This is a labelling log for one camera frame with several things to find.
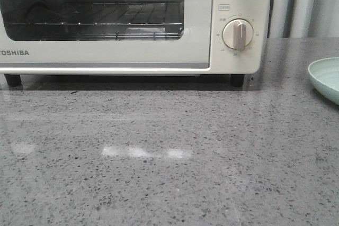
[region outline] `glass window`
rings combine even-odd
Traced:
[[[184,0],[0,0],[15,41],[177,40]]]

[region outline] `toshiba logo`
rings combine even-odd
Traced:
[[[29,55],[28,50],[0,50],[2,56],[25,56]]]

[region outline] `white knob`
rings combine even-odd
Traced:
[[[245,20],[232,20],[224,28],[222,38],[230,48],[243,51],[253,38],[253,28]]]

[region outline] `ceramic plate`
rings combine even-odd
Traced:
[[[313,86],[339,105],[339,57],[314,61],[308,66],[308,73]]]

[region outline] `small label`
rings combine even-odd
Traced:
[[[231,10],[230,5],[219,5],[219,11],[229,11]]]
[[[29,55],[27,50],[0,50],[2,56],[25,56]]]

